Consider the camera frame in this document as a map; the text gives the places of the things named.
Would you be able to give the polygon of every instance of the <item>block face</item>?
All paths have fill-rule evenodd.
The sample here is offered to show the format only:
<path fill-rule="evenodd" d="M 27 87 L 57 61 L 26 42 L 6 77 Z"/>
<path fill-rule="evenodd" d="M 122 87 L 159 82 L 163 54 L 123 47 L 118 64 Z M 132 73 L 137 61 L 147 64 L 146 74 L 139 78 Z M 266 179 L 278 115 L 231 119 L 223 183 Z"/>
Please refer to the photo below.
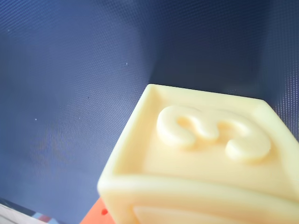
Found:
<path fill-rule="evenodd" d="M 130 186 L 130 180 L 137 177 L 132 187 L 137 194 L 139 180 L 145 183 L 149 177 L 162 176 L 178 183 L 191 181 L 178 194 L 189 185 L 207 182 L 298 201 L 295 180 L 299 179 L 299 165 L 294 156 L 299 158 L 297 141 L 264 101 L 149 85 L 107 162 L 98 188 L 109 201 L 109 189 L 122 191 L 121 183 Z M 123 206 L 137 203 L 125 201 Z M 105 203 L 113 210 L 113 203 Z M 182 202 L 182 208 L 188 207 L 186 203 Z"/>
<path fill-rule="evenodd" d="M 183 211 L 177 209 L 139 207 L 133 208 L 137 219 L 142 224 L 253 224 L 243 221 L 236 221 L 223 217 L 211 216 L 198 212 Z"/>

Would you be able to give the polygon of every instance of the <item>textured fabric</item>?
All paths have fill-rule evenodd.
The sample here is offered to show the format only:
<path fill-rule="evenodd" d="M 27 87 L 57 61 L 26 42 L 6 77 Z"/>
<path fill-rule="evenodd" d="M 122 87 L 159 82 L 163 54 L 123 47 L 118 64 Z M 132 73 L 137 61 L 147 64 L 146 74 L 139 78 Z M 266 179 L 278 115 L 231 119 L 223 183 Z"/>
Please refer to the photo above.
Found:
<path fill-rule="evenodd" d="M 299 140 L 296 0 L 0 0 L 0 197 L 69 224 L 148 83 L 266 100 Z"/>

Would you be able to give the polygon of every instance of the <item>number 3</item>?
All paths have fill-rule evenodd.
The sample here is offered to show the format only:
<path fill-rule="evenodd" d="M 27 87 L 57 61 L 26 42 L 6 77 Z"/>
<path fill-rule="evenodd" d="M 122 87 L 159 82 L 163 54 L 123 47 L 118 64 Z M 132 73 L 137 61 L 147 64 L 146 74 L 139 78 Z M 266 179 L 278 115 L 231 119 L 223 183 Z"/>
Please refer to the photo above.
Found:
<path fill-rule="evenodd" d="M 194 127 L 194 133 L 178 123 L 181 118 L 189 120 Z M 269 153 L 269 137 L 247 118 L 229 111 L 200 111 L 191 107 L 168 106 L 158 116 L 157 133 L 164 144 L 187 149 L 194 147 L 198 135 L 206 140 L 217 140 L 220 135 L 220 122 L 229 123 L 242 130 L 240 136 L 227 142 L 225 153 L 228 158 L 237 162 L 256 162 Z"/>

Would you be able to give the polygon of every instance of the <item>blue fabric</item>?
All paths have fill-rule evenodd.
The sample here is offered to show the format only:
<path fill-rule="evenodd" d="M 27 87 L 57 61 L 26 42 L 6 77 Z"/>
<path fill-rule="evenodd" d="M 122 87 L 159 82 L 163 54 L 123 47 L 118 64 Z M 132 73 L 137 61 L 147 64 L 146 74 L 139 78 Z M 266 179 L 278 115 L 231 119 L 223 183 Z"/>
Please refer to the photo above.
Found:
<path fill-rule="evenodd" d="M 262 98 L 299 139 L 299 2 L 0 0 L 0 197 L 69 224 L 148 83 Z"/>

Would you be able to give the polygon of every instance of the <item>raised number 3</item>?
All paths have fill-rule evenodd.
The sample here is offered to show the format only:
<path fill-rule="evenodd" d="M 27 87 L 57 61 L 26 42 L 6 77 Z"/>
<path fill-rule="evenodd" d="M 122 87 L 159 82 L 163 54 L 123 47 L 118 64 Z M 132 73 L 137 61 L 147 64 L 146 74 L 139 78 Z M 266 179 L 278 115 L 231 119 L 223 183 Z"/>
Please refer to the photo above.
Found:
<path fill-rule="evenodd" d="M 195 133 L 179 125 L 178 120 L 181 118 L 191 122 Z M 255 162 L 269 153 L 269 137 L 250 120 L 228 111 L 200 111 L 191 107 L 168 106 L 158 116 L 157 133 L 164 144 L 186 149 L 195 145 L 198 135 L 207 140 L 217 140 L 220 122 L 230 123 L 242 130 L 240 136 L 230 139 L 226 144 L 225 152 L 230 159 Z"/>

